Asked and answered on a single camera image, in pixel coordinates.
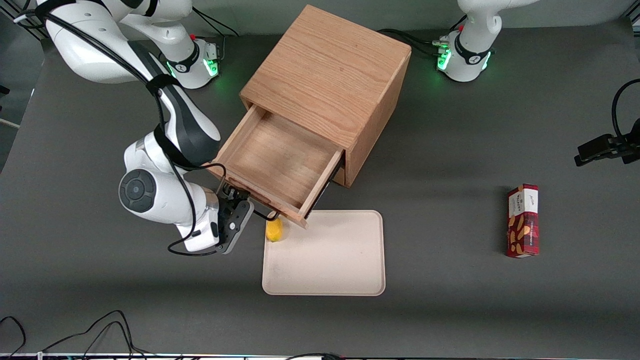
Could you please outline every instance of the open drawer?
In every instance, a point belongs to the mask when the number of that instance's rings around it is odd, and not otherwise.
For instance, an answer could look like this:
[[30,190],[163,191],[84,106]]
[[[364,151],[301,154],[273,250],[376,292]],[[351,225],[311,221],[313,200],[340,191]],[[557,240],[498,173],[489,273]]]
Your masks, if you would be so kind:
[[[305,218],[341,159],[338,145],[254,104],[214,162],[227,168],[226,182],[307,227]],[[216,167],[209,171],[222,176]]]

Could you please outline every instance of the cardboard box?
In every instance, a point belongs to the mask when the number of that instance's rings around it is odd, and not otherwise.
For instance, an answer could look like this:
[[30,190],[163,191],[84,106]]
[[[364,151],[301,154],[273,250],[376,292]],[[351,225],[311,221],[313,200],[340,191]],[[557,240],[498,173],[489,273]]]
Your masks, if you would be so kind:
[[507,256],[538,255],[538,186],[523,184],[509,192]]

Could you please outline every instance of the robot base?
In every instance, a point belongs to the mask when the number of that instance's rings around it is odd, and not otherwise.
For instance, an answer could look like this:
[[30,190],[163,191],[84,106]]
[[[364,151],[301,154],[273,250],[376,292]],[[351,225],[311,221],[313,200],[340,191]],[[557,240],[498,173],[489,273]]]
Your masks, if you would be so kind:
[[178,79],[182,87],[187,89],[201,88],[220,73],[216,44],[208,43],[202,39],[196,39],[194,43],[199,48],[200,56],[190,69],[185,68],[181,72],[181,69],[175,69],[168,62],[165,63],[171,75]]
[[[451,39],[455,39],[458,36],[459,31],[453,31],[452,33],[440,38],[441,42],[445,44],[452,44]],[[480,73],[486,68],[487,61],[491,56],[489,52],[483,59],[478,56],[478,62],[469,65],[465,58],[457,52],[454,46],[449,45],[447,49],[438,58],[438,64],[436,69],[444,72],[452,80],[459,81],[460,83],[466,83],[480,75]]]

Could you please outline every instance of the table surface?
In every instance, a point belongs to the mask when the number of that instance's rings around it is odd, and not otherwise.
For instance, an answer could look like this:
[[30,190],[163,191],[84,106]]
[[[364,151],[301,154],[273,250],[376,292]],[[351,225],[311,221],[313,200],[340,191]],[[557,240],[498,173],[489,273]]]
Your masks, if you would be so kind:
[[[277,40],[227,39],[221,77],[188,92],[223,138]],[[630,24],[506,29],[495,48],[467,84],[416,52],[353,187],[331,184],[318,202],[383,215],[386,291],[275,297],[260,286],[259,217],[231,254],[182,258],[165,250],[172,225],[120,205],[123,151],[153,130],[155,104],[142,84],[81,79],[47,47],[0,176],[0,313],[23,321],[27,351],[119,308],[156,352],[638,358],[640,164],[573,164],[578,145],[612,132],[611,99],[640,75]],[[621,98],[625,129],[638,96]],[[216,186],[206,171],[188,179]],[[506,191],[521,183],[540,186],[541,253],[511,259]],[[0,352],[19,343],[13,330],[0,329]],[[113,331],[96,351],[124,349]]]

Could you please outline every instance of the wood grain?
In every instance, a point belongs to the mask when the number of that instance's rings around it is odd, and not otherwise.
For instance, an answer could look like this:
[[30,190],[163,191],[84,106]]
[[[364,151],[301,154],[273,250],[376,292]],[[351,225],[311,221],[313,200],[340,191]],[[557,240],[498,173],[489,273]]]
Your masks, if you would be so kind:
[[[218,154],[227,182],[300,226],[343,149],[253,105]],[[209,168],[218,177],[218,168]]]
[[350,149],[410,51],[307,6],[240,96]]
[[358,175],[364,161],[369,156],[373,145],[378,141],[378,137],[382,133],[382,130],[387,125],[391,114],[396,109],[398,96],[400,89],[402,88],[404,74],[406,72],[407,65],[409,64],[410,54],[406,55],[401,66],[397,69],[397,74],[394,74],[392,80],[388,84],[387,89],[382,93],[378,104],[372,111],[370,120],[366,123],[362,132],[358,134],[358,140],[356,144],[347,151],[346,167],[345,167],[345,184],[344,186],[350,188]]
[[314,185],[313,189],[311,189],[311,191],[307,195],[307,199],[305,200],[304,204],[300,206],[300,211],[298,212],[300,215],[306,216],[307,213],[311,210],[311,207],[316,202],[316,199],[320,196],[320,192],[324,189],[326,182],[330,180],[329,177],[335,170],[335,167],[338,165],[338,162],[340,162],[341,158],[342,150],[338,150],[335,152],[335,154],[333,154],[331,160],[329,161],[329,164],[327,164],[326,168],[324,168],[323,173],[320,175],[320,178],[316,182],[316,185]]
[[260,122],[265,114],[265,110],[259,106],[252,106],[248,109],[246,115],[240,121],[233,133],[229,136],[227,141],[222,145],[220,151],[218,151],[217,158],[213,161],[215,163],[224,164],[229,157],[233,155],[238,147],[242,146],[246,142],[247,137],[253,132],[255,126]]

